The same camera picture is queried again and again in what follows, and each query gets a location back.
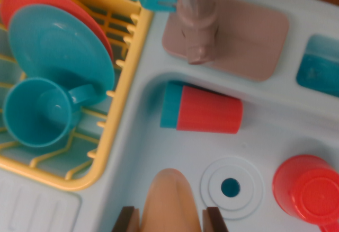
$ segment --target dish rack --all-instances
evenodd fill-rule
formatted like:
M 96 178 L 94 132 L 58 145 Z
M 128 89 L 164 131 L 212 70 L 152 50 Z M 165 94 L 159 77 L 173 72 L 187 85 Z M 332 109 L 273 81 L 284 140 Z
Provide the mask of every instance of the dish rack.
M 0 25 L 0 168 L 66 191 L 85 189 L 104 172 L 153 17 L 138 2 L 129 0 L 105 4 L 98 4 L 99 0 L 93 0 L 93 4 L 73 1 L 98 22 L 108 37 L 117 81 L 114 90 L 107 91 L 104 102 L 82 108 L 81 122 L 57 151 L 22 146 L 3 125 L 4 96 L 26 75 L 18 69 L 6 41 L 6 28 Z

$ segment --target red plastic cup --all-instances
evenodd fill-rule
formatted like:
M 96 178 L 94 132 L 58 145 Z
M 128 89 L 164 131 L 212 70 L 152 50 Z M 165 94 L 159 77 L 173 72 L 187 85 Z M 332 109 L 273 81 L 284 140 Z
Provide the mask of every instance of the red plastic cup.
M 339 174 L 323 159 L 299 155 L 285 161 L 275 173 L 273 194 L 289 215 L 322 232 L 339 231 Z
M 176 129 L 236 134 L 242 117 L 241 100 L 184 86 Z

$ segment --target white drain cover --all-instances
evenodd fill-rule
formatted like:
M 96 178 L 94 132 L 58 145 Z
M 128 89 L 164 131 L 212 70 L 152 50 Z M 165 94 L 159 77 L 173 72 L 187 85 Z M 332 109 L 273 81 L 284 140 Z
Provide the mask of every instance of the white drain cover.
M 235 196 L 228 197 L 221 185 L 232 179 L 239 184 Z M 248 161 L 238 157 L 227 157 L 212 163 L 204 172 L 201 195 L 208 207 L 219 207 L 225 219 L 241 219 L 254 212 L 260 205 L 264 188 L 258 170 Z

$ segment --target red plate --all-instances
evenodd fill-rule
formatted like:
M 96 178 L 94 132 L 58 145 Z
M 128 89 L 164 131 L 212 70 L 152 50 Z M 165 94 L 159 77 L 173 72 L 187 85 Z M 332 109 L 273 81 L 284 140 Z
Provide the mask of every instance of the red plate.
M 31 4 L 47 4 L 54 6 L 78 18 L 100 39 L 113 61 L 112 47 L 105 33 L 102 31 L 98 23 L 87 12 L 85 12 L 80 6 L 71 0 L 2 0 L 0 12 L 5 26 L 8 28 L 11 17 L 16 11 Z

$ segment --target teal cup rim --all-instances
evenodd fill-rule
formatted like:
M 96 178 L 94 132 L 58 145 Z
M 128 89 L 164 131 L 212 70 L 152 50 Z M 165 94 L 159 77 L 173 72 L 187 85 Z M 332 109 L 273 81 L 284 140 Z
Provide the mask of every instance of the teal cup rim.
M 18 137 L 17 134 L 15 132 L 13 132 L 13 130 L 11 129 L 10 122 L 9 122 L 9 120 L 7 118 L 8 114 L 6 112 L 7 111 L 8 103 L 10 102 L 10 99 L 13 97 L 13 94 L 15 93 L 15 90 L 19 86 L 22 86 L 22 85 L 26 84 L 27 82 L 32 82 L 32 81 L 43 81 L 44 83 L 48 83 L 48 84 L 52 85 L 58 91 L 61 92 L 61 94 L 63 95 L 63 98 L 66 100 L 66 103 L 67 103 L 67 124 L 64 126 L 63 131 L 59 134 L 58 137 L 56 137 L 52 141 L 45 142 L 45 143 L 42 143 L 42 144 L 32 144 L 32 143 L 27 142 L 27 141 L 21 139 L 20 137 Z M 60 85 L 58 85 L 57 83 L 55 83 L 55 82 L 53 82 L 53 81 L 51 81 L 49 79 L 42 78 L 42 77 L 32 77 L 32 78 L 25 79 L 22 82 L 19 82 L 18 84 L 16 84 L 14 87 L 12 87 L 10 89 L 10 91 L 7 93 L 7 96 L 6 96 L 5 101 L 4 101 L 4 113 L 3 113 L 3 115 L 4 115 L 3 118 L 4 118 L 5 126 L 6 126 L 6 128 L 8 130 L 8 132 L 17 141 L 19 141 L 20 143 L 24 144 L 25 146 L 33 147 L 33 148 L 45 148 L 45 147 L 51 146 L 51 145 L 55 144 L 56 142 L 58 142 L 59 140 L 61 140 L 68 133 L 68 131 L 70 130 L 70 125 L 72 123 L 72 114 L 73 114 L 73 109 L 72 109 L 73 105 L 71 103 L 71 100 L 72 100 L 72 98 L 69 97 L 67 92 Z

